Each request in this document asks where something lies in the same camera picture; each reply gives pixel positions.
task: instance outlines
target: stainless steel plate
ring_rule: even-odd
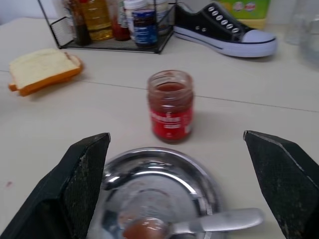
[[[170,222],[223,210],[215,181],[189,156],[166,148],[139,148],[113,158],[104,169],[102,188],[88,238],[123,239],[123,208],[141,190],[169,195]],[[224,239],[225,233],[178,235],[179,239]]]

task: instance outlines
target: cooking oil bottle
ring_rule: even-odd
[[[80,3],[91,39],[101,41],[112,38],[106,0],[80,0]]]

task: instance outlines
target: jam jar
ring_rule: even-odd
[[[149,78],[148,102],[153,133],[166,143],[185,140],[192,130],[192,77],[183,71],[161,71]]]

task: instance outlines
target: red label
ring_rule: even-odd
[[[179,140],[191,132],[193,108],[179,113],[159,113],[151,109],[154,133],[168,140]]]

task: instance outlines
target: white table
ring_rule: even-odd
[[[34,29],[29,29],[33,32],[42,31],[42,25],[45,27],[40,20],[24,20],[26,23],[18,20],[1,26],[0,39],[3,40],[3,32],[13,37],[18,30],[12,27],[24,26],[28,22],[30,25],[32,25],[30,22],[33,22]],[[75,82],[50,87],[22,98],[9,92],[6,87],[7,82],[10,82],[9,72],[6,72],[9,60],[31,50],[53,46],[54,43],[49,36],[30,34],[26,35],[25,39],[34,39],[34,41],[26,40],[25,48],[16,49],[15,39],[12,41],[9,39],[10,37],[4,38],[6,48],[0,44],[0,52],[5,52],[0,57],[0,68],[4,70],[0,72],[0,232],[5,229],[38,181],[59,162],[71,144],[87,136],[110,132],[112,141],[107,160],[123,151],[138,147],[161,146],[179,150],[197,159],[212,173],[221,187],[229,209],[258,207],[265,211],[264,225],[233,233],[230,238],[284,238],[261,194],[242,135],[244,130],[249,129],[289,139],[297,142],[319,162],[317,127],[319,114],[305,111],[315,110],[317,107],[308,105],[318,100],[317,95],[307,98],[310,86],[305,84],[304,91],[301,91],[300,95],[285,94],[285,97],[291,99],[291,105],[288,106],[294,105],[296,108],[303,108],[302,110],[263,106],[253,101],[251,101],[253,104],[238,102],[245,96],[241,93],[250,87],[246,78],[241,78],[241,84],[238,86],[238,92],[241,93],[235,95],[236,98],[233,99],[235,101],[212,99],[205,94],[204,89],[211,86],[212,92],[218,92],[216,86],[223,82],[218,78],[222,75],[218,67],[215,67],[216,64],[234,62],[243,68],[264,72],[261,78],[266,78],[266,72],[270,72],[269,69],[276,65],[271,61],[260,63],[227,58],[212,51],[208,54],[206,48],[172,39],[161,56],[74,50],[72,52],[79,55],[87,64],[83,76]],[[214,58],[216,63],[207,62],[205,65],[199,65],[196,61],[186,61],[184,57],[190,55],[190,52],[206,59]],[[96,64],[89,62],[94,56],[97,59]],[[131,61],[128,65],[120,65],[120,59],[135,61]],[[281,59],[280,56],[274,61],[281,65],[291,62],[297,64],[295,59]],[[108,67],[115,65],[115,62],[119,64],[117,71]],[[160,69],[180,69],[174,67],[174,64],[179,66],[185,64],[182,69],[194,76],[196,92],[201,96],[195,98],[195,128],[191,138],[179,145],[167,145],[157,140],[150,131],[146,90],[143,88],[150,74]],[[146,65],[148,68],[139,71],[134,70],[132,65]],[[216,84],[208,79],[204,80],[203,76],[206,73],[200,73],[198,67],[211,73],[212,80],[216,79]],[[306,72],[303,65],[299,67]],[[312,74],[315,73],[310,72],[308,75],[308,83],[311,82]],[[231,79],[226,80],[231,88]],[[300,90],[298,87],[301,84],[296,81],[293,83],[288,87],[291,92],[296,93]],[[229,89],[225,87],[222,97],[224,99],[231,96],[226,90]],[[275,96],[263,96],[259,99],[270,104],[272,98]],[[276,106],[285,104],[285,101],[274,101],[274,103]]]

